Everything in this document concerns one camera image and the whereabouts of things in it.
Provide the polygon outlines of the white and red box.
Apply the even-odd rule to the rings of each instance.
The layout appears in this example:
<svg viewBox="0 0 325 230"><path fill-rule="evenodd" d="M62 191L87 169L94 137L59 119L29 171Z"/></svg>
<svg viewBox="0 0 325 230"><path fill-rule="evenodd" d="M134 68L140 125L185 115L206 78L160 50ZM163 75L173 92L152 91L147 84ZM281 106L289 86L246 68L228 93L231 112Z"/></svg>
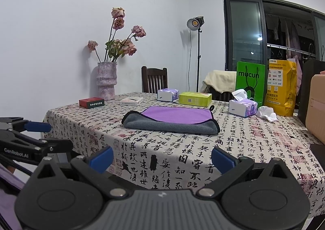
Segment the white and red box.
<svg viewBox="0 0 325 230"><path fill-rule="evenodd" d="M143 100L144 99L142 97L127 97L122 99L119 103L121 105L138 106L143 102Z"/></svg>

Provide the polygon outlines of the crumpled white tissue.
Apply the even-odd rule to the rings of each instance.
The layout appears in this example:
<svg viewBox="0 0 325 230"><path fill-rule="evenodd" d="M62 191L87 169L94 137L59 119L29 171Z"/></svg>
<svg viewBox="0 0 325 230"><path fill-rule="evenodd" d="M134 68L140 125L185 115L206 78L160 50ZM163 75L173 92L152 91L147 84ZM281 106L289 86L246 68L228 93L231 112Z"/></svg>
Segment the crumpled white tissue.
<svg viewBox="0 0 325 230"><path fill-rule="evenodd" d="M273 108L267 106L259 107L256 116L269 122L275 122L278 120Z"/></svg>

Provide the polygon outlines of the dark framed window door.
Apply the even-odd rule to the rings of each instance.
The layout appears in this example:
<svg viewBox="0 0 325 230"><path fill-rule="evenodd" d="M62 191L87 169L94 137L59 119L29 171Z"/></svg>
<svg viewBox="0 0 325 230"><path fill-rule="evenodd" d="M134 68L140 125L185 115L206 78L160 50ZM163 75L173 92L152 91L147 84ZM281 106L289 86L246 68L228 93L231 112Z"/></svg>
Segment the dark framed window door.
<svg viewBox="0 0 325 230"><path fill-rule="evenodd" d="M324 13L283 0L224 0L225 69L298 55L324 61Z"/></svg>

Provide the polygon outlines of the calligraphy print tablecloth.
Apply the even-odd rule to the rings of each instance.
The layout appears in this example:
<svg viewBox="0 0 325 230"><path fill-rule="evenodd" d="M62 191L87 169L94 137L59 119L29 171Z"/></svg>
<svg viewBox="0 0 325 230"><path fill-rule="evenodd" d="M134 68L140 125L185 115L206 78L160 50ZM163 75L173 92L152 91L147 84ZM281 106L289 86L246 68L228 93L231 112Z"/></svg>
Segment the calligraphy print tablecloth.
<svg viewBox="0 0 325 230"><path fill-rule="evenodd" d="M278 157L306 193L310 216L324 213L324 170L310 150L317 139L297 117L278 117L273 123L256 116L242 118L229 114L227 103L214 101L217 135L141 131L123 127L122 118L132 107L121 105L121 100L117 96L92 109L77 104L50 109L44 118L52 127L49 136L71 140L74 150L85 156L109 145L114 151L109 172L148 189L198 190L215 180L215 147L257 163Z"/></svg>

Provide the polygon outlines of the dark wooden chair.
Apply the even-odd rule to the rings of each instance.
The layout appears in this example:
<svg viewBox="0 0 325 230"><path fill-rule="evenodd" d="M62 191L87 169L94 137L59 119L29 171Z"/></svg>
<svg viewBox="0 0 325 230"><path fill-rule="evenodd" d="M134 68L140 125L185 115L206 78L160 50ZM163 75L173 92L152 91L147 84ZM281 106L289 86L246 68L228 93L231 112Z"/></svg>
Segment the dark wooden chair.
<svg viewBox="0 0 325 230"><path fill-rule="evenodd" d="M168 88L167 68L141 68L144 93L157 94L158 90Z"/></svg>

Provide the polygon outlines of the pink speckled vase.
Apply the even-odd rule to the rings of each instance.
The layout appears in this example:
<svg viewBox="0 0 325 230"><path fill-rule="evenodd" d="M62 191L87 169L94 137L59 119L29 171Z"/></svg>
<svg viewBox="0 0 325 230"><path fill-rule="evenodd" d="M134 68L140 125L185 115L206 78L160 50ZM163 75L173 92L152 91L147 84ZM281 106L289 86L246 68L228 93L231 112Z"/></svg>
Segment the pink speckled vase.
<svg viewBox="0 0 325 230"><path fill-rule="evenodd" d="M97 65L96 84L99 97L104 100L115 98L117 84L117 62L100 62Z"/></svg>

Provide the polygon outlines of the green mucun paper bag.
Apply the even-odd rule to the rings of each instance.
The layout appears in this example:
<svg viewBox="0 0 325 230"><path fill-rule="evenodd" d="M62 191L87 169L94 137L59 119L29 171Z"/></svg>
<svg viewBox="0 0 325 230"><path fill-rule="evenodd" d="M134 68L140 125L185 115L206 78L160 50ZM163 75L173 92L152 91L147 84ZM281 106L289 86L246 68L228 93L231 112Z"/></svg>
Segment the green mucun paper bag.
<svg viewBox="0 0 325 230"><path fill-rule="evenodd" d="M239 61L236 67L236 90L244 89L258 107L263 105L265 92L265 65Z"/></svg>

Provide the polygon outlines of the chair with cream cloth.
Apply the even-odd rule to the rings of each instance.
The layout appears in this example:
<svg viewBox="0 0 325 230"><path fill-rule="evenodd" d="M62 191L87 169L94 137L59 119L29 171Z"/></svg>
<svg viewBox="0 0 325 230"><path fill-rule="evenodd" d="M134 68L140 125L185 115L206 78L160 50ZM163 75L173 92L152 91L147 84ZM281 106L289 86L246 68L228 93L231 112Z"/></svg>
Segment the chair with cream cloth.
<svg viewBox="0 0 325 230"><path fill-rule="evenodd" d="M235 71L218 71L209 72L202 81L201 93L212 95L212 100L229 102L234 97L232 92L236 87Z"/></svg>

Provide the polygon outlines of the dried pink roses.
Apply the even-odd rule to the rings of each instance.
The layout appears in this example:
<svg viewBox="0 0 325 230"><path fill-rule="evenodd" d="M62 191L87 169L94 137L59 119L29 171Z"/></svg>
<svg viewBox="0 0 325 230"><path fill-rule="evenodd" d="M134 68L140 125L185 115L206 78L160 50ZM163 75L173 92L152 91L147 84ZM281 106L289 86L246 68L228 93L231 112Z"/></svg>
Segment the dried pink roses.
<svg viewBox="0 0 325 230"><path fill-rule="evenodd" d="M137 48L132 40L138 41L139 38L146 36L146 31L143 27L135 25L129 35L125 39L116 38L116 33L125 26L125 10L121 7L114 7L111 11L112 24L108 41L105 43L104 58L101 59L98 52L98 43L94 40L89 40L87 47L90 53L95 52L98 61L101 62L116 62L119 57L133 56L137 52Z"/></svg>

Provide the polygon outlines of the black paper bag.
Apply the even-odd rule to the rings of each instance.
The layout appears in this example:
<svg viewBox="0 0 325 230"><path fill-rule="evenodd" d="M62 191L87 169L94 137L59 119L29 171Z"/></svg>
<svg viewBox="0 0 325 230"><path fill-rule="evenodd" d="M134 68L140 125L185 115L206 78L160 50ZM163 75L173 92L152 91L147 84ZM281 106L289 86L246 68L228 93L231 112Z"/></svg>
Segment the black paper bag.
<svg viewBox="0 0 325 230"><path fill-rule="evenodd" d="M321 71L325 69L325 62L318 61L317 59L309 59L307 62L303 64L302 70L302 83L301 83L301 96L300 96L300 104L298 111L299 120L305 124L307 109L309 105L310 98L310 88L311 88L311 79L314 75L320 74Z"/></svg>

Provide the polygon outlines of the purple tissue pack right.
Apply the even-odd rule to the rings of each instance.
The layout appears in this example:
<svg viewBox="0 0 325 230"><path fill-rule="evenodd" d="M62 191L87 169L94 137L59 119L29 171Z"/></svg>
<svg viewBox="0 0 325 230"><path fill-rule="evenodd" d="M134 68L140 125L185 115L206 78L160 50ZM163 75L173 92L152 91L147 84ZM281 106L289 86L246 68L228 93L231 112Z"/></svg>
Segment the purple tissue pack right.
<svg viewBox="0 0 325 230"><path fill-rule="evenodd" d="M244 89L235 90L231 94L234 98L229 101L230 114L246 118L257 113L258 103L249 99Z"/></svg>

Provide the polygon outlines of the purple and grey towel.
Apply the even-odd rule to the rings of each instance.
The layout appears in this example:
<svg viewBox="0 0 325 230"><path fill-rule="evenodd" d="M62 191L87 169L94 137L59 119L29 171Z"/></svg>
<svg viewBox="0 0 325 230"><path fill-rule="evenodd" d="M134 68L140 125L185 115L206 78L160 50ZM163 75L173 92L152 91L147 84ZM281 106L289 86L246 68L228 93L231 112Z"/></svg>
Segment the purple and grey towel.
<svg viewBox="0 0 325 230"><path fill-rule="evenodd" d="M126 128L147 131L198 135L217 135L220 132L212 112L205 108L150 106L142 112L129 111L121 123Z"/></svg>

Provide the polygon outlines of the yellow plastic bag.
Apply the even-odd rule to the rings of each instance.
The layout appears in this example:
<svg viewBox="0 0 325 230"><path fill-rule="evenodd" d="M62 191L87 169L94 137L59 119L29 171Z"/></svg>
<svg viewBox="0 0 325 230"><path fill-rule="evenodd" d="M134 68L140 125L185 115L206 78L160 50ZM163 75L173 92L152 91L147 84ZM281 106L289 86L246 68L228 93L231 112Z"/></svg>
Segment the yellow plastic bag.
<svg viewBox="0 0 325 230"><path fill-rule="evenodd" d="M264 105L273 108L279 116L293 116L296 84L296 62L270 59Z"/></svg>

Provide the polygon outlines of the purple tissue pack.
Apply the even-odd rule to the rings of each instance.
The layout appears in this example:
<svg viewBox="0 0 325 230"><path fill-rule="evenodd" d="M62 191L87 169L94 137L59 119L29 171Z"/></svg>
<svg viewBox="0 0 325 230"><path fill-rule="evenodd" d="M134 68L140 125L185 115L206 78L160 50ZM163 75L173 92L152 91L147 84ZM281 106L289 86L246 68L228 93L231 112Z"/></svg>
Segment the purple tissue pack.
<svg viewBox="0 0 325 230"><path fill-rule="evenodd" d="M257 113L258 103L249 99L244 89L235 90L231 94L234 98L229 101L230 114L246 118Z"/></svg>
<svg viewBox="0 0 325 230"><path fill-rule="evenodd" d="M157 92L157 101L173 102L179 98L177 89L164 88Z"/></svg>

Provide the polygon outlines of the purple tissue pack left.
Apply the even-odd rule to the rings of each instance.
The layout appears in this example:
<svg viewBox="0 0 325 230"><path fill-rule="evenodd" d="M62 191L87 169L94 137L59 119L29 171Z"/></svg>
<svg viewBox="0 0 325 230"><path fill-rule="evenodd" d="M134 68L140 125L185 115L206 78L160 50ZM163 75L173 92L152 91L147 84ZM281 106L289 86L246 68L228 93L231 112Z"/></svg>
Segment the purple tissue pack left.
<svg viewBox="0 0 325 230"><path fill-rule="evenodd" d="M179 98L177 89L164 88L157 92L157 101L173 102Z"/></svg>

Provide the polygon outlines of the lime green box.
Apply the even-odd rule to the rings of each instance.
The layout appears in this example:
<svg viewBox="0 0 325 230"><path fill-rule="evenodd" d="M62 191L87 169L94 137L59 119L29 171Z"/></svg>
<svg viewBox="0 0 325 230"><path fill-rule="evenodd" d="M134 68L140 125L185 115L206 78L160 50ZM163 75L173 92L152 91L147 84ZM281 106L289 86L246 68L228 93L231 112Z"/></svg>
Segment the lime green box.
<svg viewBox="0 0 325 230"><path fill-rule="evenodd" d="M207 107L212 101L210 93L182 92L179 95L179 104Z"/></svg>

